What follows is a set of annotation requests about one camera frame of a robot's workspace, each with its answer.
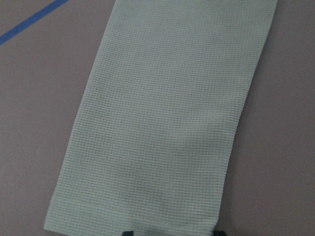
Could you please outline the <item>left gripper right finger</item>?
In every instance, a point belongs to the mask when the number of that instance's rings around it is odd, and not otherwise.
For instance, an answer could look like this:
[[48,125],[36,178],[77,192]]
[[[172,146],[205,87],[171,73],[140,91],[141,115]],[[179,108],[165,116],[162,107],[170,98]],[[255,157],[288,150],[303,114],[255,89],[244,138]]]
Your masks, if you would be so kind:
[[226,236],[225,231],[213,231],[213,236]]

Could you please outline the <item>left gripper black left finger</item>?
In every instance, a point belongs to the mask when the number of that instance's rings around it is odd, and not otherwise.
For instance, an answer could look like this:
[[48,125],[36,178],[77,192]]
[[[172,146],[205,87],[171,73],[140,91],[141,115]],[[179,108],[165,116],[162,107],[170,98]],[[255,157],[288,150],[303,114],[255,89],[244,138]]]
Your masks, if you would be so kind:
[[134,231],[125,231],[122,233],[122,236],[134,236]]

